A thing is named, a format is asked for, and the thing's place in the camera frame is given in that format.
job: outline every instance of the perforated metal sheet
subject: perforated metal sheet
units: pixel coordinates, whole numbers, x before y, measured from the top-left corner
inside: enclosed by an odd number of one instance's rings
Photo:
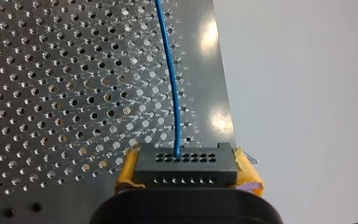
[[[163,7],[183,145],[235,146],[212,0]],[[124,150],[173,137],[154,1],[0,0],[0,223],[87,223]]]

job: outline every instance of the hole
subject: hole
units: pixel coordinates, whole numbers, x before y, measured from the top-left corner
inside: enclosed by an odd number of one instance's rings
[[[86,156],[87,155],[87,150],[82,147],[81,149],[79,149],[79,154],[80,154],[80,156]]]
[[[111,101],[112,100],[112,95],[107,93],[103,98],[104,98],[105,101]]]
[[[115,112],[113,110],[109,110],[107,112],[107,116],[109,116],[109,117],[113,117],[114,115],[115,115]]]
[[[128,93],[126,91],[123,91],[120,95],[121,97],[126,98],[128,96]]]
[[[95,102],[95,99],[91,96],[87,99],[87,101],[89,102],[89,104],[93,104]]]
[[[31,205],[31,210],[35,213],[42,211],[42,209],[43,209],[42,203],[33,203]]]
[[[81,169],[83,172],[87,172],[90,170],[90,166],[88,164],[84,164],[84,165],[82,165]]]
[[[155,182],[156,184],[161,183],[161,177],[155,176],[155,177],[154,177],[154,182]]]
[[[84,134],[82,132],[76,133],[76,138],[77,139],[82,139],[83,137],[84,137]]]
[[[66,142],[67,138],[66,138],[66,135],[65,134],[61,134],[59,137],[58,137],[58,140],[60,142]]]
[[[101,130],[99,130],[99,129],[95,129],[94,130],[94,135],[95,136],[98,136],[98,135],[100,135],[101,134]]]
[[[77,105],[77,100],[71,100],[71,106]]]
[[[97,119],[97,118],[98,118],[98,114],[96,114],[96,113],[91,113],[90,117],[91,117],[91,119]]]
[[[86,52],[86,50],[83,49],[83,48],[78,48],[78,49],[77,49],[77,52],[78,52],[79,54],[84,54],[84,53]]]
[[[16,215],[16,211],[13,208],[7,208],[4,211],[4,217],[14,217]]]
[[[217,181],[216,177],[209,178],[209,183],[210,184],[214,184],[214,183],[216,183],[216,181]]]
[[[100,33],[97,29],[92,29],[91,32],[93,35],[98,35]]]
[[[62,126],[62,125],[63,125],[63,119],[56,119],[56,120],[55,120],[55,124],[56,124],[57,126]]]

